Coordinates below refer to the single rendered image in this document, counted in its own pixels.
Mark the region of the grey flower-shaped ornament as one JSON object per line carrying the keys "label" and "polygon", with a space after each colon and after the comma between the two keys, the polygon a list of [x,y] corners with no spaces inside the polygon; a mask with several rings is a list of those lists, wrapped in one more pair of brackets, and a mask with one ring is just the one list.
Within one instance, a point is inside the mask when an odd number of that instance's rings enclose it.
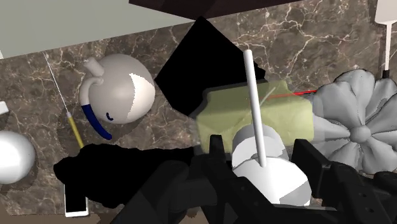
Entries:
{"label": "grey flower-shaped ornament", "polygon": [[311,99],[312,144],[328,160],[366,174],[397,169],[397,83],[355,69]]}

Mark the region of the white round pot with stick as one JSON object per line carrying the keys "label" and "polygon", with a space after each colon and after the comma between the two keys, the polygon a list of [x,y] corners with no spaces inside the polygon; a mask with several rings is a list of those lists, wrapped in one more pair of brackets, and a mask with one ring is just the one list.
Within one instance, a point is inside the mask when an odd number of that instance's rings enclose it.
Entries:
{"label": "white round pot with stick", "polygon": [[307,176],[287,159],[279,134],[262,123],[251,50],[244,51],[252,124],[233,138],[232,170],[247,178],[271,203],[308,206],[312,190]]}

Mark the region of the pale green box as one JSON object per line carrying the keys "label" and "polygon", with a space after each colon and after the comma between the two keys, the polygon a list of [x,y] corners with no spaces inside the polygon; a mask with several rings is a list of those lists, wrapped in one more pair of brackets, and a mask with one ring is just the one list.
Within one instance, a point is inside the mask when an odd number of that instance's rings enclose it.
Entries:
{"label": "pale green box", "polygon": [[[284,145],[291,146],[295,139],[314,138],[312,104],[289,91],[285,81],[257,84],[262,100],[269,90],[271,95],[261,104],[262,123],[272,127]],[[209,151],[210,136],[221,135],[226,152],[232,151],[232,139],[244,126],[252,124],[249,89],[247,85],[211,91],[206,107],[196,116],[200,145]]]}

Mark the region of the white long-handled tool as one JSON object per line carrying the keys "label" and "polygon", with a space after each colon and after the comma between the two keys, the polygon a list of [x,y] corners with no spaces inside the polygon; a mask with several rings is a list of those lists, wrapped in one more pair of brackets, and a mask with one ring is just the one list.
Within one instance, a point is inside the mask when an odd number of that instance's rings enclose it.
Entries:
{"label": "white long-handled tool", "polygon": [[385,63],[382,72],[383,78],[389,77],[389,61],[391,49],[391,33],[393,24],[397,22],[397,0],[377,0],[375,22],[377,24],[385,25]]}

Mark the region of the thin red stick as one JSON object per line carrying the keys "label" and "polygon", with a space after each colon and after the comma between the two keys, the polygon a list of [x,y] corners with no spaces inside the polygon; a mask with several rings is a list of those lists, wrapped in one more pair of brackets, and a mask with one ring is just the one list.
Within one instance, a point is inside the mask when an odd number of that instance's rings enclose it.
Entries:
{"label": "thin red stick", "polygon": [[280,98],[280,97],[291,97],[291,96],[303,96],[303,95],[307,95],[307,94],[313,94],[316,93],[317,90],[307,90],[307,91],[303,91],[303,92],[292,92],[292,93],[288,93],[288,94],[275,94],[275,95],[270,95],[267,99],[273,99],[273,98]]}

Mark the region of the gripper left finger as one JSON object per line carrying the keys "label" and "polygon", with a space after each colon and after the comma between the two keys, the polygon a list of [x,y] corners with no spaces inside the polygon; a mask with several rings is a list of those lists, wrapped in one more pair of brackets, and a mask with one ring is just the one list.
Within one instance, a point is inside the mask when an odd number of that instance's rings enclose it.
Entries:
{"label": "gripper left finger", "polygon": [[209,224],[273,224],[277,211],[245,177],[226,163],[220,135],[210,152],[191,166],[166,161],[111,224],[178,224],[189,208],[201,207]]}

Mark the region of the white ball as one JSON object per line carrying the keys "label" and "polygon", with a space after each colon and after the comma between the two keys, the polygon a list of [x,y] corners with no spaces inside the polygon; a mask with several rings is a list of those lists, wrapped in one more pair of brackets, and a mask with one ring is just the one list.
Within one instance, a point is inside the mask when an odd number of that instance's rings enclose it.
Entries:
{"label": "white ball", "polygon": [[0,184],[20,181],[32,169],[36,152],[32,143],[23,135],[0,131]]}

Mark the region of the white phone with black screen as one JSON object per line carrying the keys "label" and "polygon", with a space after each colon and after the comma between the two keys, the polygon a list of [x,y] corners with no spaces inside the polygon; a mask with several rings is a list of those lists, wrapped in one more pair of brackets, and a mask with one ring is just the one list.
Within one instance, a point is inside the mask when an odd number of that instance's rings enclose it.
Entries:
{"label": "white phone with black screen", "polygon": [[64,212],[67,218],[88,216],[88,199],[73,187],[64,185]]}

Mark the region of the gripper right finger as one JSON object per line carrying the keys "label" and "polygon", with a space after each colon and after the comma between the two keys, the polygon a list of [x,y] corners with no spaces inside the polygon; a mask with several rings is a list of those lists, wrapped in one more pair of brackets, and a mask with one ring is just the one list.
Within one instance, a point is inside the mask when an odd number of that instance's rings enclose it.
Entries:
{"label": "gripper right finger", "polygon": [[296,139],[291,161],[307,176],[312,196],[343,211],[348,224],[397,224],[397,197],[379,197],[353,167],[329,161],[305,139]]}

